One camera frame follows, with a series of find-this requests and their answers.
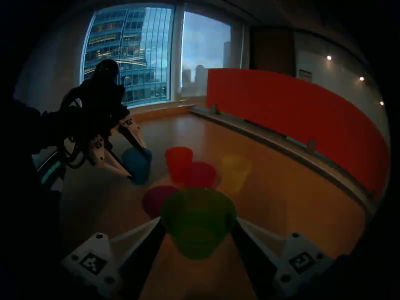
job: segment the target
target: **window sill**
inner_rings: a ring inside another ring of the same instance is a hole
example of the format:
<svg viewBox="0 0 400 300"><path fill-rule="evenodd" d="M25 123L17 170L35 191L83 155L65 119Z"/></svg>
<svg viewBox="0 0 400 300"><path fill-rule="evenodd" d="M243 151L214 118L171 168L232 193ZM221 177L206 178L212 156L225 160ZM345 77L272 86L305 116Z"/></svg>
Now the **window sill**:
<svg viewBox="0 0 400 300"><path fill-rule="evenodd" d="M202 99L187 99L181 101L163 101L157 103L150 103L150 104L141 104L137 106L128 107L131 114L138 115L142 113L148 113L157 110L164 110L170 108L178 108L178 107L185 107L185 106L199 106L199 107L206 107L206 100L205 98Z"/></svg>

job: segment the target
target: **plastic cup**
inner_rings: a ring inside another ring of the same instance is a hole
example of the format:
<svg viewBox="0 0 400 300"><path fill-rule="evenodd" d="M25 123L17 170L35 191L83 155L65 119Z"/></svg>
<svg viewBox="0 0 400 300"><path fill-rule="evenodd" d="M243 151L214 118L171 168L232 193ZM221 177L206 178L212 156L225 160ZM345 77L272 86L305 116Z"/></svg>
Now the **plastic cup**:
<svg viewBox="0 0 400 300"><path fill-rule="evenodd" d="M132 181L137 185L144 185L149 180L152 153L146 148L143 149L148 154L149 160L135 148L129 148L121 156L123 166L132 175Z"/></svg>
<svg viewBox="0 0 400 300"><path fill-rule="evenodd" d="M251 162L242 156L224 156L222 158L221 183L218 186L218 190L228 194L239 192L245 184L251 169Z"/></svg>
<svg viewBox="0 0 400 300"><path fill-rule="evenodd" d="M223 193L204 187L185 188L165 200L161 220L185 257L211 256L236 222L236 210Z"/></svg>
<svg viewBox="0 0 400 300"><path fill-rule="evenodd" d="M190 165L184 179L184 185L187 188L212 188L216 176L217 171L212 165L202 161L195 161Z"/></svg>
<svg viewBox="0 0 400 300"><path fill-rule="evenodd" d="M169 176L175 183L183 183L191 166L193 151L186 147L173 147L165 152Z"/></svg>
<svg viewBox="0 0 400 300"><path fill-rule="evenodd" d="M151 219L155 219L161 216L164 201L176 191L176 187L169 185L153 187L144 194L141 207Z"/></svg>

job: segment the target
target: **sign on wall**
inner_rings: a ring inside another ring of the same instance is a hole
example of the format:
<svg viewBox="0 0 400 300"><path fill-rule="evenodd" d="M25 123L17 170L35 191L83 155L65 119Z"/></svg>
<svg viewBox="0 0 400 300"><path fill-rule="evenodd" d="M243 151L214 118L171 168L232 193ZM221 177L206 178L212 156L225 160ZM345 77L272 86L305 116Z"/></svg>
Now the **sign on wall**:
<svg viewBox="0 0 400 300"><path fill-rule="evenodd" d="M309 83L312 83L313 82L313 73L299 69L298 70L298 78L303 79Z"/></svg>

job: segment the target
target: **blue cup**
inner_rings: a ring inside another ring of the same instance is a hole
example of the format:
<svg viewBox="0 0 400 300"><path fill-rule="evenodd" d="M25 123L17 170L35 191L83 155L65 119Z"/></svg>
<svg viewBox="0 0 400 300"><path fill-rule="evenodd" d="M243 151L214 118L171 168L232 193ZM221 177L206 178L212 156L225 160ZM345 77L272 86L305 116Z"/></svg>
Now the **blue cup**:
<svg viewBox="0 0 400 300"><path fill-rule="evenodd" d="M144 185L149 181L152 152L146 148L143 150L147 153L148 159L135 148L129 148L121 156L123 166L132 175L132 181L136 185Z"/></svg>

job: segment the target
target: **green cup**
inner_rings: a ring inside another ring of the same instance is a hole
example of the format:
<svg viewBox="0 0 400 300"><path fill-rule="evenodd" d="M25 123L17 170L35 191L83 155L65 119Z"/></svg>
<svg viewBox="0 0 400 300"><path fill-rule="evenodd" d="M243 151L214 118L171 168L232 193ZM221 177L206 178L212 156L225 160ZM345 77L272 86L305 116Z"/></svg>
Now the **green cup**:
<svg viewBox="0 0 400 300"><path fill-rule="evenodd" d="M161 220L179 252L192 260L211 256L236 222L236 210L223 193L191 187L162 205Z"/></svg>

